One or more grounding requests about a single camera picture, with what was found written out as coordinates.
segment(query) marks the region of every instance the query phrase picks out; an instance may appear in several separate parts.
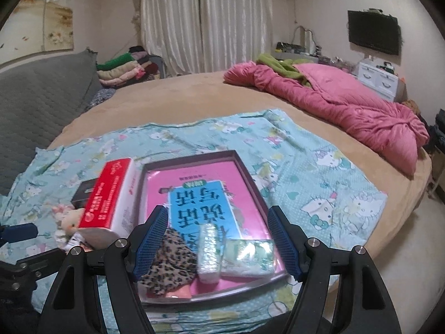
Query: tile floor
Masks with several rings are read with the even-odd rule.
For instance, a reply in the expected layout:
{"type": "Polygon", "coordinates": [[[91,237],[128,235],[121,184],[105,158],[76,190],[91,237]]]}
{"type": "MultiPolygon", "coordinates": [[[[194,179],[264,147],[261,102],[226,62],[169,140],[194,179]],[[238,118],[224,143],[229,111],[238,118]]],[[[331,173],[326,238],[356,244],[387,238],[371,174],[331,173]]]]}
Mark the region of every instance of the tile floor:
{"type": "MultiPolygon", "coordinates": [[[[415,334],[445,287],[445,205],[425,195],[388,247],[375,259],[403,334],[415,334]]],[[[325,316],[332,318],[335,295],[325,316]]]]}

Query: open box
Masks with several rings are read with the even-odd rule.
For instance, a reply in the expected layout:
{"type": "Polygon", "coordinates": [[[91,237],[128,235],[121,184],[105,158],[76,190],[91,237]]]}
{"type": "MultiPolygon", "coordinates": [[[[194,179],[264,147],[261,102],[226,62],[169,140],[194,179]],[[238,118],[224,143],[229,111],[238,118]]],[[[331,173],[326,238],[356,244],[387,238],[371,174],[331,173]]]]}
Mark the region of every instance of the open box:
{"type": "MultiPolygon", "coordinates": [[[[196,252],[199,224],[214,223],[220,235],[247,240],[271,239],[266,224],[268,207],[254,179],[234,150],[174,158],[143,166],[136,202],[139,223],[156,205],[169,211],[169,225],[196,252]]],[[[139,285],[146,304],[179,304],[223,298],[269,284],[286,275],[275,250],[275,273],[262,278],[222,277],[217,284],[190,285],[191,298],[155,297],[139,285]]]]}

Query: floral wall mural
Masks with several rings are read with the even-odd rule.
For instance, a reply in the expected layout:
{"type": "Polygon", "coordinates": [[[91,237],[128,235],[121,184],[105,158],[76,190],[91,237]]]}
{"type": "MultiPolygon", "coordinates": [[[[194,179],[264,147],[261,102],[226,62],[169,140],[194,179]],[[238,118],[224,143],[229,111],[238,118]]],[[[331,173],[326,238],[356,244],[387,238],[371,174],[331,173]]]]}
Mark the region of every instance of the floral wall mural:
{"type": "Polygon", "coordinates": [[[0,31],[0,64],[43,51],[72,49],[71,0],[21,0],[0,31]]]}

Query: light blue blanket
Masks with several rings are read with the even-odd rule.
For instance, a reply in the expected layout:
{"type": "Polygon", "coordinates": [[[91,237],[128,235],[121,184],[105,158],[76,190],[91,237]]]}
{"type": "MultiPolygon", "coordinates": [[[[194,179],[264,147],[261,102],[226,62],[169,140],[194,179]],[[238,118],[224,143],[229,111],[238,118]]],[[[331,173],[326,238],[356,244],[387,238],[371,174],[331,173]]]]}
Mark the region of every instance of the light blue blanket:
{"type": "MultiPolygon", "coordinates": [[[[2,197],[0,222],[34,222],[35,240],[7,244],[0,260],[15,262],[57,247],[64,240],[52,206],[68,204],[81,181],[97,177],[106,161],[133,157],[139,166],[192,154],[235,149],[268,206],[280,205],[289,221],[307,236],[350,250],[364,244],[383,211],[379,192],[336,147],[297,126],[280,110],[206,119],[178,126],[127,128],[69,147],[37,149],[8,197],[2,197]]],[[[40,280],[33,305],[41,310],[54,275],[40,280]]],[[[109,333],[117,333],[106,284],[101,299],[109,333]]],[[[239,333],[290,310],[299,285],[293,279],[258,289],[242,301],[217,301],[198,307],[160,307],[148,315],[156,332],[239,333]]]]}

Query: metal screw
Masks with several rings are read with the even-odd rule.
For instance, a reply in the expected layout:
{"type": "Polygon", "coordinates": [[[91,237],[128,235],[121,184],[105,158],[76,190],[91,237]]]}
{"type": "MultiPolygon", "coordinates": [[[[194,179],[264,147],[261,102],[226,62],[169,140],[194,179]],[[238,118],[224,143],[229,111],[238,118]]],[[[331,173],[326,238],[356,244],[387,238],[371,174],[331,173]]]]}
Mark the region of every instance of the metal screw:
{"type": "Polygon", "coordinates": [[[115,245],[116,247],[126,247],[128,241],[126,239],[119,239],[116,241],[115,245]]]}
{"type": "Polygon", "coordinates": [[[354,250],[356,251],[356,253],[358,253],[359,255],[364,255],[366,254],[366,249],[363,246],[357,245],[356,247],[354,247],[354,250]]]}
{"type": "Polygon", "coordinates": [[[80,246],[75,246],[71,249],[71,255],[77,256],[82,251],[82,248],[80,246]]]}
{"type": "Polygon", "coordinates": [[[308,240],[308,245],[312,246],[312,247],[317,247],[317,246],[320,246],[320,241],[318,239],[314,238],[314,237],[311,237],[308,240]]]}

